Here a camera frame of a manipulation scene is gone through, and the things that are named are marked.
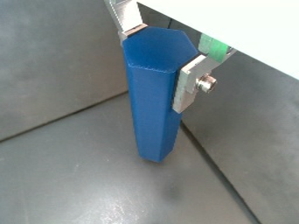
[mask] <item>blue plastic prism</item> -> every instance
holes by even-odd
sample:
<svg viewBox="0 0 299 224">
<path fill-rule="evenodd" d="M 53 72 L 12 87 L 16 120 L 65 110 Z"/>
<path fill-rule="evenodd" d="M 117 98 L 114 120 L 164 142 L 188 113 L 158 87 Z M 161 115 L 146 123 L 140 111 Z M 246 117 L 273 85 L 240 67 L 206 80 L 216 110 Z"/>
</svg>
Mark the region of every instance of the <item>blue plastic prism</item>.
<svg viewBox="0 0 299 224">
<path fill-rule="evenodd" d="M 172 110 L 177 70 L 197 50 L 182 31 L 146 27 L 122 42 L 134 139 L 141 158 L 173 149 L 181 114 Z"/>
</svg>

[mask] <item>gray floor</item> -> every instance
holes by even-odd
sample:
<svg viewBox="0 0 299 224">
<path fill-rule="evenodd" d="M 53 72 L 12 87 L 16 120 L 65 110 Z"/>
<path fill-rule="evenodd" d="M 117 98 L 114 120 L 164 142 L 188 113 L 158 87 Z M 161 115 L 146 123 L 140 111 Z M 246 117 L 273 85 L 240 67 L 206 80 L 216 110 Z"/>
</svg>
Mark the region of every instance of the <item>gray floor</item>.
<svg viewBox="0 0 299 224">
<path fill-rule="evenodd" d="M 299 223 L 299 80 L 237 53 L 182 121 L 265 224 Z"/>
<path fill-rule="evenodd" d="M 126 91 L 101 0 L 0 0 L 0 139 Z"/>
<path fill-rule="evenodd" d="M 136 153 L 126 95 L 0 144 L 0 223 L 254 223 L 180 131 Z"/>
</svg>

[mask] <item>bolt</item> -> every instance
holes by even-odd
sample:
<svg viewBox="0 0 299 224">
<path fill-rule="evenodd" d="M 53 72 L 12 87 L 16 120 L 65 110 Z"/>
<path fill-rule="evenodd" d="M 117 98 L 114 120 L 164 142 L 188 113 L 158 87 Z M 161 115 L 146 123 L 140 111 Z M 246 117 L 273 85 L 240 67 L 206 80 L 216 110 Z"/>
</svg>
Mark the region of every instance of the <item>bolt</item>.
<svg viewBox="0 0 299 224">
<path fill-rule="evenodd" d="M 216 79 L 210 77 L 209 73 L 205 73 L 198 79 L 196 79 L 196 88 L 204 93 L 209 93 L 217 84 Z"/>
</svg>

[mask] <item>gray wall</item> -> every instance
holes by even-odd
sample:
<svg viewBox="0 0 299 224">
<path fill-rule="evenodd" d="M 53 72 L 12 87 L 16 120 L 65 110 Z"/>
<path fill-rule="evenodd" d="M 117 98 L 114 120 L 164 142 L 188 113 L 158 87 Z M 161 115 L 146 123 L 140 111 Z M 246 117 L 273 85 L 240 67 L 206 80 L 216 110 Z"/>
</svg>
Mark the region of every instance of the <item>gray wall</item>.
<svg viewBox="0 0 299 224">
<path fill-rule="evenodd" d="M 97 0 L 0 0 L 0 139 L 126 91 Z"/>
<path fill-rule="evenodd" d="M 299 81 L 241 53 L 213 76 L 182 122 L 261 223 L 296 224 Z"/>
</svg>

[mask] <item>metal clamp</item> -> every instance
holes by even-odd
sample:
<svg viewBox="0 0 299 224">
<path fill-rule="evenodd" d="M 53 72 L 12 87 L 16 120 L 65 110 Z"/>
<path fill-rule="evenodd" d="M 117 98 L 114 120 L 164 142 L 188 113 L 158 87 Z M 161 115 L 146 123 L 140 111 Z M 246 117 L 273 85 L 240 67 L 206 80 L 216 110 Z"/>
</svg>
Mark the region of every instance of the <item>metal clamp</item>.
<svg viewBox="0 0 299 224">
<path fill-rule="evenodd" d="M 129 35 L 146 27 L 142 23 L 134 0 L 105 0 L 109 14 L 113 18 L 120 43 Z"/>
<path fill-rule="evenodd" d="M 234 52 L 234 49 L 229 49 L 221 63 Z M 216 80 L 210 77 L 210 70 L 221 63 L 200 55 L 181 68 L 172 101 L 172 109 L 177 113 L 189 107 L 198 89 L 208 93 L 214 88 Z"/>
</svg>

